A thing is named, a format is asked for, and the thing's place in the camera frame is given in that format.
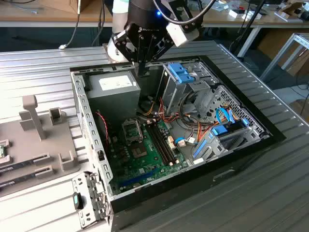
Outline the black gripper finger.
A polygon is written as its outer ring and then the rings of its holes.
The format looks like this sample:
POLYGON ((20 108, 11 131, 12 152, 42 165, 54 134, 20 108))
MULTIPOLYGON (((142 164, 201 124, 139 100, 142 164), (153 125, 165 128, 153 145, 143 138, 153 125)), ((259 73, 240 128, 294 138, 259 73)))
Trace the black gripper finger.
POLYGON ((144 76, 146 73, 144 54, 140 47, 136 47, 130 40, 126 31, 112 36, 112 41, 116 49, 135 66, 137 76, 144 76))
POLYGON ((173 46, 169 35, 149 35, 146 37, 145 64, 157 61, 165 52, 173 46))

